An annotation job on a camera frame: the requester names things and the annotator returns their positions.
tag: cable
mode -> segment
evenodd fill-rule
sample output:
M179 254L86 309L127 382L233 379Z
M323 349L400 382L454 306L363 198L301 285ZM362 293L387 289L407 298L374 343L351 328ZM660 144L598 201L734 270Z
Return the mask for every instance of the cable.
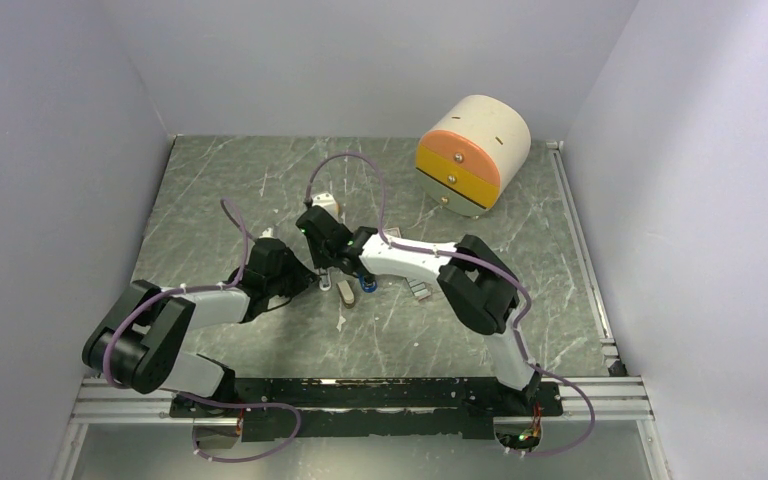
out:
M113 356L113 349L114 349L114 346L116 345L116 342L118 342L119 339L122 338L122 334L131 326L132 323L134 323L137 317L139 317L143 312L148 310L149 307L151 307L152 305L154 305L155 303L159 302L164 298L175 296L175 295L183 295L187 293L212 292L216 290L225 290L227 288L232 288L235 285L239 284L240 280L242 280L243 271L245 270L246 261L248 260L249 239L252 238L252 236L251 234L249 234L248 230L246 229L246 224L243 221L243 216L242 214L240 214L240 209L239 207L237 207L237 204L235 204L233 201L227 198L222 198L219 201L219 205L222 207L222 211L225 212L225 215L227 215L228 218L231 220L231 223L233 223L234 226L236 226L240 230L240 233L243 234L243 253L240 256L240 267L237 269L237 274L228 283L219 283L216 285L201 285L197 287L187 287L186 285L181 285L181 287L179 288L172 288L169 290L162 291L157 295L148 299L146 302L144 302L139 307L137 307L133 312L131 312L130 315L125 317L125 320L123 320L122 323L119 325L119 327L117 327L116 330L113 332L113 336L110 339L110 343L104 349L104 357L102 360L102 373L104 374L104 378L105 380L107 380L107 383L109 385L115 388L120 388L120 389L128 388L125 385L117 382L116 379L113 378L113 375L110 370L110 360ZM231 207L231 210L233 211L233 215L231 212L228 211L229 205ZM293 428L293 432L290 434L289 437L287 437L286 440L284 440L280 445L278 445L275 448L272 448L271 450L267 450L263 453L253 455L251 457L244 457L244 458L222 458L222 457L215 457L215 456L204 453L201 449L198 448L198 444L196 442L196 432L195 432L195 429L193 429L193 434L192 434L193 448L194 448L193 453L211 462L242 463L242 462L251 462L254 460L259 460L264 457L268 457L269 455L278 453L281 450L287 448L287 446L296 438L296 435L298 435L299 430L301 429L301 425L302 425L301 413L296 407L286 403L224 403L224 402L217 402L209 398L200 397L198 395L194 395L188 392L177 392L173 390L168 390L168 391L176 393L181 397L190 399L192 401L199 402L204 405L208 405L216 408L226 408L226 409L280 408L283 410L289 410L293 412L293 415L295 415L296 426Z
M566 378L556 375L554 373L551 373L539 365L537 365L537 362L529 362L528 358L528 352L525 349L525 342L522 339L522 333L519 331L519 324L522 321L523 318L525 318L525 315L531 310L531 296L528 294L528 290L526 290L525 286L523 286L517 279L511 275L510 273L504 271L503 269L497 267L496 265L493 265L485 260L482 260L480 258L471 257L469 255L465 255L463 253L459 252L444 252L444 251L434 251L429 248L422 248L422 247L414 247L411 245L402 245L399 243L396 243L392 241L392 239L388 238L384 234L384 208L387 202L387 190L384 187L384 175L381 173L381 170L378 168L378 165L369 157L362 153L358 152L343 152L338 153L335 155L331 155L321 162L319 162L319 165L316 166L316 168L313 169L313 172L310 174L310 178L308 179L307 188L305 189L305 197L304 202L306 204L310 204L311 197L310 192L313 189L313 181L316 179L316 175L319 173L320 170L322 170L322 167L325 166L328 162L331 160L335 160L337 158L343 158L343 157L354 157L359 160L363 160L366 162L367 165L369 165L373 171L375 171L375 175L378 177L378 184L381 187L381 208L378 210L378 236L381 237L381 240L390 245L391 247L398 248L401 250L405 250L408 252L415 252L415 253L425 253L430 255L443 255L446 257L452 257L457 258L459 260L464 260L467 262L470 262L474 265L477 265L479 267L485 268L487 270L490 270L491 272L495 273L496 275L504 278L508 283L514 286L514 288L519 291L523 298L525 299L525 306L522 308L522 310L519 311L519 313L514 317L513 322L511 322L511 328L514 329L514 339L516 340L517 347L519 349L520 354L522 355L523 361L525 361L526 364L528 364L529 367L534 369L534 371L540 373L541 375L547 376L549 378L553 378L559 382L561 382L563 385L566 385L567 387L572 388L581 396L581 399L584 400L584 403L587 404L587 409L590 412L590 422L587 424L587 429L584 431L581 436L573 440L567 445L564 445L563 447L553 448L551 450L546 450L543 452L533 452L526 454L527 456L532 457L549 457L552 455L557 455L559 453L564 453L568 450L571 450L575 447L577 447L579 444L584 442L587 437L590 436L591 433L593 433L593 429L596 427L596 411L593 409L593 403L590 401L590 398L587 397L587 394L584 393L584 391L579 388L578 385L570 382Z

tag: marble table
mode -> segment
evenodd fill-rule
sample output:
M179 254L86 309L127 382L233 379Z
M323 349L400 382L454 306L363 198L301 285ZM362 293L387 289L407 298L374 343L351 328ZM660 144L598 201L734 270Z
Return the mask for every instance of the marble table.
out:
M311 266L304 237L294 226L305 208L310 172L328 154L359 151L383 171L386 227L425 241L480 236L534 298L522 330L541 364L562 375L607 375L569 213L545 145L532 145L499 202L478 219L445 210L420 190L416 145L414 138L178 137L133 278L159 285L226 279L239 261L242 238L219 208L222 196L237 202L256 236L274 227ZM362 162L332 161L313 189L322 191L340 201L349 228L376 225L381 192ZM334 281L342 276L332 275ZM417 303L403 279L379 277L371 294L349 281L358 297L352 309L340 304L336 289L312 287L252 323L192 331L184 349L216 359L240 377L492 375L481 337L458 322L439 289Z

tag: wall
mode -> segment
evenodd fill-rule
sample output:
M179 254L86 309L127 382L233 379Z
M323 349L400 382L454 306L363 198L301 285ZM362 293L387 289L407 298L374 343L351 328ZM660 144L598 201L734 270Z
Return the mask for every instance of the wall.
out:
M561 139L636 0L103 0L169 130L420 136L460 98Z
M641 0L566 147L675 478L768 478L768 2Z
M0 479L48 477L168 149L99 4L0 1Z

